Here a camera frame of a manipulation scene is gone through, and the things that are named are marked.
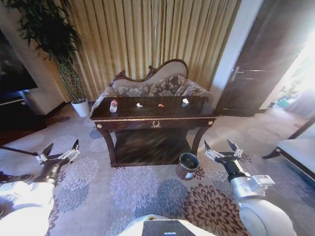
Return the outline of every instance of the water bottle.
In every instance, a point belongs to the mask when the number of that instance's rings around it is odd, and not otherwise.
[[[115,113],[117,111],[117,101],[115,99],[111,101],[109,110],[111,113]]]

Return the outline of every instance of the door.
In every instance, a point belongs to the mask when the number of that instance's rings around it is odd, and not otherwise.
[[[315,30],[315,0],[265,0],[216,112],[253,116]]]

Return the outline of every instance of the white plant pot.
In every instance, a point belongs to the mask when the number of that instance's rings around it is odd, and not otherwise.
[[[87,100],[82,103],[71,104],[80,117],[87,117],[90,114],[89,104]]]

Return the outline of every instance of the carpet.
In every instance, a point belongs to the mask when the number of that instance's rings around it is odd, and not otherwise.
[[[40,152],[54,143],[52,154],[58,154],[79,139],[79,157],[58,176],[48,236],[116,236],[130,221],[145,214],[186,219],[220,236],[250,235],[238,216],[223,166],[204,154],[203,140],[215,150],[230,151],[226,138],[244,149],[240,163],[251,175],[270,175],[276,186],[268,189],[268,200],[289,215],[298,235],[310,236],[315,232],[314,183],[283,157],[261,158],[304,122],[277,107],[252,118],[218,117],[200,142],[200,167],[190,181],[179,179],[174,165],[111,168],[102,135],[90,119],[78,117],[70,105],[58,112],[46,129],[7,146]],[[195,133],[190,130],[187,135],[190,144]],[[40,172],[35,158],[5,150],[0,150],[0,166],[8,174]],[[0,200],[0,207],[10,211],[4,200]]]

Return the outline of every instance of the floor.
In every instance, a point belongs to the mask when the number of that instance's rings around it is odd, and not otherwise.
[[[310,236],[315,232],[314,183],[282,157],[261,158],[303,123],[276,106],[252,118],[219,117],[200,142],[201,165],[190,181],[179,179],[173,165],[111,168],[101,134],[91,120],[78,117],[69,105],[50,119],[48,128],[8,146],[40,152],[54,143],[52,154],[57,154],[79,139],[81,154],[59,175],[49,236],[115,236],[132,219],[145,214],[187,219],[220,236],[249,235],[238,217],[223,166],[204,155],[203,140],[218,151],[229,151],[226,138],[244,149],[244,169],[252,175],[271,176],[277,185],[268,190],[268,199],[290,216],[298,235]],[[189,131],[190,144],[195,133]],[[0,166],[15,175],[40,171],[35,158],[4,150],[0,150]],[[0,207],[10,211],[4,200]]]

